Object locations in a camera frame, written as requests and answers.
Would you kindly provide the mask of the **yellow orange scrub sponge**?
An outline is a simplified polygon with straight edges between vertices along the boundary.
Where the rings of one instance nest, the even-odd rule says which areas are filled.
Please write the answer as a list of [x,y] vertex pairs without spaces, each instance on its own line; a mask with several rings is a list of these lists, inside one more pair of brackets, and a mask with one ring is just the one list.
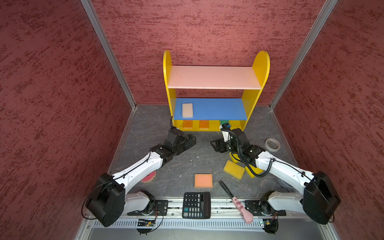
[[192,120],[184,120],[183,121],[183,128],[186,130],[193,129],[193,121]]

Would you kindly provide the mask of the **pale pink sponge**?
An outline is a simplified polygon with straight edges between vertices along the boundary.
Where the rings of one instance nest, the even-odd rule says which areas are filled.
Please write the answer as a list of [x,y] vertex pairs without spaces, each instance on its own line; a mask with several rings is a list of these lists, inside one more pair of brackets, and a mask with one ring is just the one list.
[[193,116],[194,116],[193,103],[183,103],[182,104],[182,117],[184,119],[190,119]]

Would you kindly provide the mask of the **peach orange sponge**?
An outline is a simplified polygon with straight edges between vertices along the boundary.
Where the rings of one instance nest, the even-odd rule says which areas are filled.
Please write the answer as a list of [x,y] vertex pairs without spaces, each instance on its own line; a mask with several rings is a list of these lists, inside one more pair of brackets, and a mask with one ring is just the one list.
[[196,189],[211,189],[213,188],[212,174],[195,174]]

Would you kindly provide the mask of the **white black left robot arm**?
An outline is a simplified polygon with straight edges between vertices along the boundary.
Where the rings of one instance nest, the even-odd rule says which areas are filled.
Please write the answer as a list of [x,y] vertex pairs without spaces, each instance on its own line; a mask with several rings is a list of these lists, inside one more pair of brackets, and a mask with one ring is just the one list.
[[129,191],[149,174],[163,167],[197,143],[196,137],[176,130],[169,132],[165,142],[150,148],[141,160],[123,171],[99,176],[94,189],[85,199],[85,206],[95,220],[104,227],[111,226],[121,215],[144,210],[150,197],[144,192],[130,194]]

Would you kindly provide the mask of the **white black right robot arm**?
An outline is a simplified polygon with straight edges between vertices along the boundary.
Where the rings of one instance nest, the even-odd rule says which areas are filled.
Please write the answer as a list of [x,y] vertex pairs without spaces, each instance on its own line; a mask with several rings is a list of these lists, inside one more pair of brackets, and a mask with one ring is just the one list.
[[259,211],[272,216],[278,211],[291,211],[306,214],[318,224],[325,225],[334,218],[341,199],[330,177],[319,171],[316,174],[295,167],[257,145],[248,141],[241,129],[221,128],[222,138],[210,142],[216,152],[236,155],[236,160],[247,169],[256,167],[261,173],[251,170],[258,178],[272,174],[282,180],[293,193],[269,191],[259,201]]

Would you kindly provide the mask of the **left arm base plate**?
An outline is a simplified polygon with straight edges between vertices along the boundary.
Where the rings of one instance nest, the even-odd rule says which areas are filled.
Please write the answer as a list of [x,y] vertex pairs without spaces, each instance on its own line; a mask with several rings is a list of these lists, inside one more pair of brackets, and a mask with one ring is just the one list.
[[167,215],[168,200],[151,200],[143,211],[134,211],[127,213],[127,216],[156,216],[157,214]]

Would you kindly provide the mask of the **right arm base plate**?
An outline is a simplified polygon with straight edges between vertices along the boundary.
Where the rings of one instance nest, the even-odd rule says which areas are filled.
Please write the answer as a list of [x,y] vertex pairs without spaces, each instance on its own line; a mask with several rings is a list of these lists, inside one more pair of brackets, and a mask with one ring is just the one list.
[[246,200],[244,201],[246,209],[251,212],[254,216],[266,216],[266,217],[280,217],[286,216],[286,211],[274,210],[268,202],[259,200]]

